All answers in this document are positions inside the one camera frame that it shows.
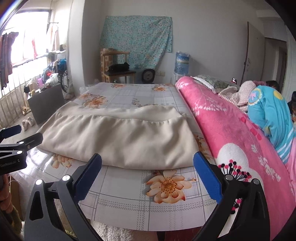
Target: hair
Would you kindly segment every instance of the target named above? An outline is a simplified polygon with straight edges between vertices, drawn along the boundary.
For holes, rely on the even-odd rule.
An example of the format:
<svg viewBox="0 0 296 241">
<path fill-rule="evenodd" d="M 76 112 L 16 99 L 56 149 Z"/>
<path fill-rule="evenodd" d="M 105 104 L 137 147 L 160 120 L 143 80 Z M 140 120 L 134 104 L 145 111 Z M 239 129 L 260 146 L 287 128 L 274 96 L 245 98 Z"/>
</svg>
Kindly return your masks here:
<svg viewBox="0 0 296 241">
<path fill-rule="evenodd" d="M 291 101 L 296 102 L 296 91 L 293 92 Z"/>
<path fill-rule="evenodd" d="M 292 107 L 293 110 L 296 110 L 296 102 L 292 102 L 291 107 Z"/>
<path fill-rule="evenodd" d="M 269 87 L 274 87 L 277 91 L 279 91 L 279 84 L 275 80 L 266 81 L 266 84 Z"/>
</svg>

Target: wooden chair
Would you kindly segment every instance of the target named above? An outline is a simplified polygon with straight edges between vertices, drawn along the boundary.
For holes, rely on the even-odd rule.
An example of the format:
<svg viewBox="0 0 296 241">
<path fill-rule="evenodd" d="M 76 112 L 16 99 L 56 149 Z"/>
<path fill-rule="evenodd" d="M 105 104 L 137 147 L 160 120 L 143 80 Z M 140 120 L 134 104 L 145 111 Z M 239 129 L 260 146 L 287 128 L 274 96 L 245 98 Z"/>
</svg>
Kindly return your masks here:
<svg viewBox="0 0 296 241">
<path fill-rule="evenodd" d="M 122 52 L 122 51 L 111 51 L 108 53 L 104 53 L 103 56 L 103 63 L 104 63 L 104 70 L 106 69 L 105 66 L 105 56 L 109 56 L 109 55 L 119 55 L 119 54 L 125 54 L 126 56 L 126 62 L 127 62 L 127 55 L 129 54 L 129 52 Z M 104 72 L 104 76 L 105 76 L 105 80 L 106 82 L 109 83 L 113 83 L 114 80 L 117 80 L 119 77 L 124 77 L 125 83 L 126 83 L 126 77 L 127 76 L 132 76 L 133 77 L 133 84 L 135 83 L 135 79 L 136 79 L 136 72 L 133 70 L 128 70 L 128 71 L 124 71 L 124 72 L 117 72 L 117 73 L 111 73 L 109 71 L 105 71 Z"/>
</svg>

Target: shoe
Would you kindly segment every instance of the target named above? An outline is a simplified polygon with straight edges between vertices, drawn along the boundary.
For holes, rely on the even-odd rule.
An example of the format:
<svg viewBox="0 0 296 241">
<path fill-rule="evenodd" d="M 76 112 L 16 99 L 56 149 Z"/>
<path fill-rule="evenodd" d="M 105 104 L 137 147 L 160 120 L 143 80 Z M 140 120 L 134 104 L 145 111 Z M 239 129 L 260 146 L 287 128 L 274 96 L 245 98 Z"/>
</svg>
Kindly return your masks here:
<svg viewBox="0 0 296 241">
<path fill-rule="evenodd" d="M 22 120 L 22 129 L 26 131 L 28 129 L 29 122 L 27 120 Z"/>
<path fill-rule="evenodd" d="M 30 126 L 35 125 L 35 120 L 32 117 L 28 117 L 28 122 L 29 122 Z"/>
<path fill-rule="evenodd" d="M 28 114 L 28 113 L 30 113 L 30 112 L 31 112 L 30 107 L 26 107 L 26 106 L 23 106 L 23 107 L 22 107 L 22 114 L 23 114 L 23 115 L 26 115 L 26 114 Z"/>
</svg>

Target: bag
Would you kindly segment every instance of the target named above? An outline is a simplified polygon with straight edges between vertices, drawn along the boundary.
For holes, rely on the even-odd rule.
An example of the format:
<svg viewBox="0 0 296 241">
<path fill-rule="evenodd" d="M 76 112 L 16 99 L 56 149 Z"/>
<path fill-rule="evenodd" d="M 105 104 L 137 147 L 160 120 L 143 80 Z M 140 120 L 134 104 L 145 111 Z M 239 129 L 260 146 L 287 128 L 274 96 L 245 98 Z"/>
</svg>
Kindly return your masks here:
<svg viewBox="0 0 296 241">
<path fill-rule="evenodd" d="M 129 70 L 129 64 L 124 62 L 124 64 L 113 64 L 109 67 L 109 72 L 116 73 L 116 72 L 124 72 Z"/>
</svg>

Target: pink blanket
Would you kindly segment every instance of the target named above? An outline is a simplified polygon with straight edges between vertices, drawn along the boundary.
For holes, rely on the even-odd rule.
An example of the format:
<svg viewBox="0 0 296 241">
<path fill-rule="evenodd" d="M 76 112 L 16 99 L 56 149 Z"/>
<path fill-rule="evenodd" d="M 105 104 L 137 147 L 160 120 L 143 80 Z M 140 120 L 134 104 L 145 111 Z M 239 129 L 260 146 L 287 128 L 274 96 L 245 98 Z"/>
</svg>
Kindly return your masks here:
<svg viewBox="0 0 296 241">
<path fill-rule="evenodd" d="M 221 170 L 238 180 L 261 181 L 272 240 L 295 208 L 289 173 L 272 144 L 247 115 L 192 78 L 181 78 L 176 87 L 191 108 Z"/>
</svg>

